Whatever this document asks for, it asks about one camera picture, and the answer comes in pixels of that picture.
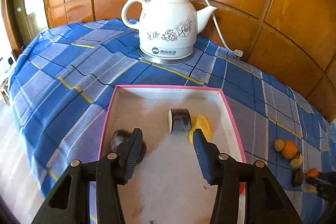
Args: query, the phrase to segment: metal pin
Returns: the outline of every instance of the metal pin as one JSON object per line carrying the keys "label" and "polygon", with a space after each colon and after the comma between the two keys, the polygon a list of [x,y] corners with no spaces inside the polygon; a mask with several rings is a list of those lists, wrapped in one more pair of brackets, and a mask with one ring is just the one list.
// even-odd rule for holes
{"label": "metal pin", "polygon": [[76,167],[76,166],[78,166],[80,164],[80,161],[79,160],[73,160],[71,163],[70,163],[70,165],[72,166],[72,167]]}
{"label": "metal pin", "polygon": [[264,163],[263,161],[261,161],[261,160],[257,160],[257,161],[255,162],[255,165],[256,165],[257,167],[259,167],[259,168],[263,168],[263,167],[265,166],[265,163]]}
{"label": "metal pin", "polygon": [[117,158],[117,154],[116,153],[110,153],[110,154],[107,155],[107,158],[109,160],[114,160],[114,159]]}
{"label": "metal pin", "polygon": [[227,159],[229,158],[229,156],[228,156],[228,154],[220,153],[220,154],[218,155],[218,158],[219,158],[220,160],[227,160]]}

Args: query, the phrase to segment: power cord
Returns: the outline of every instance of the power cord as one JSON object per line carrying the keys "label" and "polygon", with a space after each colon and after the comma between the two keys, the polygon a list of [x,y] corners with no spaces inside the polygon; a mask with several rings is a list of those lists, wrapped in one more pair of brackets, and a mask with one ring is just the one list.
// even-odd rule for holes
{"label": "power cord", "polygon": [[[209,3],[208,0],[204,0],[204,1],[205,1],[205,3],[206,3],[208,6],[210,6],[210,3]],[[223,35],[222,35],[221,31],[219,30],[219,26],[218,26],[218,23],[217,23],[217,19],[216,19],[216,17],[215,17],[214,14],[212,14],[212,19],[213,19],[213,23],[215,24],[215,27],[216,27],[217,33],[218,33],[218,35],[219,35],[219,38],[221,39],[221,41],[222,41],[224,47],[225,47],[229,52],[232,52],[234,55],[236,55],[236,56],[238,56],[238,57],[242,57],[242,56],[243,56],[243,51],[238,50],[238,49],[235,49],[235,50],[233,51],[233,50],[231,50],[231,49],[226,45],[225,40],[224,40],[224,38],[223,38]]]}

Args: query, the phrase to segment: blue plaid tablecloth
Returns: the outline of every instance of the blue plaid tablecloth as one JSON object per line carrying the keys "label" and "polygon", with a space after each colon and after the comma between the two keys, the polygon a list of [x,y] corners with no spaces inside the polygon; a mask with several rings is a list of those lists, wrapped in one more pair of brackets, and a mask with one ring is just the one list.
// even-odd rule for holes
{"label": "blue plaid tablecloth", "polygon": [[[300,94],[197,37],[184,64],[156,65],[139,53],[138,33],[119,20],[75,23],[39,34],[24,50],[9,80],[10,102],[31,174],[46,196],[68,164],[98,158],[100,137],[116,85],[192,85],[221,88],[234,115],[248,163],[263,160],[304,223],[314,223],[324,202],[307,184],[292,187],[289,162],[274,140],[292,140],[303,171],[335,170],[335,129]],[[95,185],[90,204],[95,204]],[[96,222],[95,206],[90,206]]]}

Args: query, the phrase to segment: wooden floor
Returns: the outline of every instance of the wooden floor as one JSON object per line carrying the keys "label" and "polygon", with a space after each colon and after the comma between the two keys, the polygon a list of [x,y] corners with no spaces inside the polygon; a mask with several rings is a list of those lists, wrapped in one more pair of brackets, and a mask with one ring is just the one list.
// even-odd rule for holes
{"label": "wooden floor", "polygon": [[43,202],[30,175],[11,108],[0,101],[0,195],[21,224],[32,222]]}

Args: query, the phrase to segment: kettle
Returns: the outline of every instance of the kettle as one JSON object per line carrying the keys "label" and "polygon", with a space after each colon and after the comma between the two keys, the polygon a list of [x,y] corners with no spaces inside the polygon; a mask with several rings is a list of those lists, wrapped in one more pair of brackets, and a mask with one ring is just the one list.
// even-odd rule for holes
{"label": "kettle", "polygon": [[[130,23],[126,13],[134,2],[141,3],[142,12],[139,22]],[[139,30],[140,54],[162,63],[162,59],[177,61],[190,56],[197,34],[216,9],[209,5],[196,11],[189,0],[128,0],[121,19],[127,27]]]}

